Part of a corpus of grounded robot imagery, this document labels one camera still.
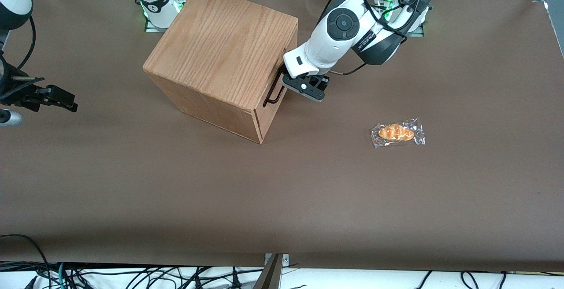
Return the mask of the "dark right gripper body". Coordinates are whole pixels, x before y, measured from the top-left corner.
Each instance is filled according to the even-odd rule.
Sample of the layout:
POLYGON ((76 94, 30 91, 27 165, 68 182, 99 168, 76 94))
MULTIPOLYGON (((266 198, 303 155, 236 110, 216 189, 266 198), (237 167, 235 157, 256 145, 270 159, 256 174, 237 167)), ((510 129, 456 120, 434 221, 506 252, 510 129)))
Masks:
POLYGON ((0 100, 5 106, 16 105, 30 92, 32 78, 15 66, 8 64, 4 56, 1 60, 0 100))

